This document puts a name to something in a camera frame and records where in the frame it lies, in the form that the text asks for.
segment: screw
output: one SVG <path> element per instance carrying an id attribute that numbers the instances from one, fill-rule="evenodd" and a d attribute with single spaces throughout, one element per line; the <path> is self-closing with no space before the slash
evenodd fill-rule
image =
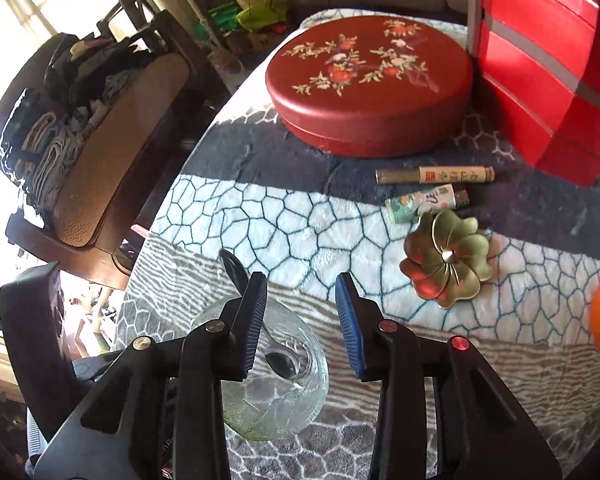
<path id="1" fill-rule="evenodd" d="M 451 338 L 451 346 L 456 350 L 467 350 L 470 346 L 469 340 L 461 335 Z"/>
<path id="2" fill-rule="evenodd" d="M 391 319 L 383 319 L 380 323 L 378 323 L 378 328 L 380 332 L 395 332 L 398 330 L 398 324 Z"/>
<path id="3" fill-rule="evenodd" d="M 212 319 L 211 321 L 207 321 L 205 329 L 207 332 L 211 332 L 212 334 L 222 332 L 222 330 L 224 330 L 224 321 L 221 319 Z"/>
<path id="4" fill-rule="evenodd" d="M 145 350 L 151 346 L 151 339 L 143 335 L 134 339 L 134 348 L 136 350 Z"/>

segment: brass flower dish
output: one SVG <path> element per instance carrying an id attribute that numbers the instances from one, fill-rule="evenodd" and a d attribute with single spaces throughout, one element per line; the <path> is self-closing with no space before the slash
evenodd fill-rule
<path id="1" fill-rule="evenodd" d="M 450 210 L 421 216 L 404 240 L 407 259 L 400 262 L 418 296 L 450 308 L 478 294 L 493 270 L 487 263 L 489 241 L 477 231 L 477 219 L 461 219 Z"/>

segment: pile of clothes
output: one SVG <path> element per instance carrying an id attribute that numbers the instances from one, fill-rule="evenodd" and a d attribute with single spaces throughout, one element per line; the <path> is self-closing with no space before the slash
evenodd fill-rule
<path id="1" fill-rule="evenodd" d="M 6 123 L 2 170 L 49 224 L 66 176 L 121 92 L 155 55 L 128 40 L 65 35 L 41 89 L 26 89 Z"/>

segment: floral painting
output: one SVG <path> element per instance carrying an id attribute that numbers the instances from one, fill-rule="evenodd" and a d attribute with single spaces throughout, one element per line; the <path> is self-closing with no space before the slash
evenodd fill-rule
<path id="1" fill-rule="evenodd" d="M 424 41 L 424 38 L 417 36 L 420 27 L 416 23 L 407 24 L 401 20 L 386 20 L 384 25 L 384 36 L 393 36 L 394 39 L 391 40 L 391 47 L 380 46 L 369 51 L 369 54 L 379 58 L 375 64 L 360 58 L 360 52 L 355 49 L 357 36 L 348 38 L 340 34 L 337 42 L 325 41 L 324 46 L 316 48 L 315 43 L 306 42 L 286 50 L 283 56 L 298 56 L 299 59 L 317 59 L 321 54 L 331 54 L 324 63 L 324 70 L 311 76 L 308 83 L 293 85 L 292 88 L 306 95 L 312 95 L 314 88 L 333 89 L 342 96 L 342 91 L 354 81 L 381 82 L 385 77 L 393 77 L 399 80 L 407 78 L 413 85 L 438 92 L 440 87 L 430 78 L 426 62 L 414 54 L 414 46 Z"/>

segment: woven seat cushion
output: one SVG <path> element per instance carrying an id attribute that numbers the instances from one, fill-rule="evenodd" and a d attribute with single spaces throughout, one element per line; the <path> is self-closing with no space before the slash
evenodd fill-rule
<path id="1" fill-rule="evenodd" d="M 184 59 L 167 54 L 123 91 L 62 184 L 52 216 L 61 242 L 90 243 L 126 172 L 188 78 Z"/>

